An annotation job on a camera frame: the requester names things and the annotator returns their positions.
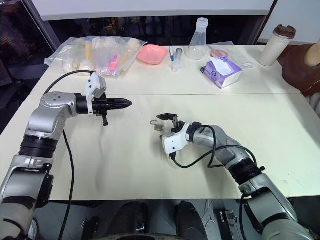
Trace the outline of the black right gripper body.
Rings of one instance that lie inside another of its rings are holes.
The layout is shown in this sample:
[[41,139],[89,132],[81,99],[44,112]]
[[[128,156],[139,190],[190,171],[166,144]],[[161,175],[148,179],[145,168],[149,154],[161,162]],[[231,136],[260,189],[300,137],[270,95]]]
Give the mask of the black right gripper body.
[[172,133],[179,133],[183,129],[184,125],[186,124],[182,120],[178,120],[177,116],[173,117],[172,123],[173,123],[173,128],[170,130]]

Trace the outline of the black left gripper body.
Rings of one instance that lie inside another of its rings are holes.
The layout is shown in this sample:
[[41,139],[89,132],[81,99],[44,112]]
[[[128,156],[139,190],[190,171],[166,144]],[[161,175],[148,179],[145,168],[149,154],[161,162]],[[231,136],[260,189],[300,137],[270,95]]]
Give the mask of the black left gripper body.
[[94,98],[92,102],[93,114],[102,117],[103,126],[108,126],[107,120],[107,97],[101,96],[100,98]]

